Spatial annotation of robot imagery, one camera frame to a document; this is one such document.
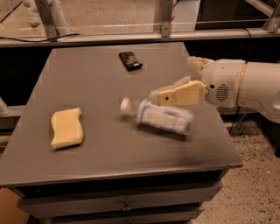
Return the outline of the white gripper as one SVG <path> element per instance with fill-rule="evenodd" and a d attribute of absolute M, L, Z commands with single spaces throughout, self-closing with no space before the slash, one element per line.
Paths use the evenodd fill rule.
<path fill-rule="evenodd" d="M 172 85 L 153 90 L 148 100 L 157 106 L 186 106 L 206 101 L 219 107 L 233 108 L 246 62 L 241 59 L 212 59 L 190 56 L 188 67 L 198 80 L 184 77 Z"/>

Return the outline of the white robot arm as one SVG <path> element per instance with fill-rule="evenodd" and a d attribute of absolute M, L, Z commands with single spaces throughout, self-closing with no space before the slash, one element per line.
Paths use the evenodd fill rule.
<path fill-rule="evenodd" d="M 149 101 L 157 106 L 186 106 L 203 100 L 223 107 L 253 109 L 280 123 L 280 65 L 242 59 L 186 59 L 196 79 L 189 76 L 154 90 Z"/>

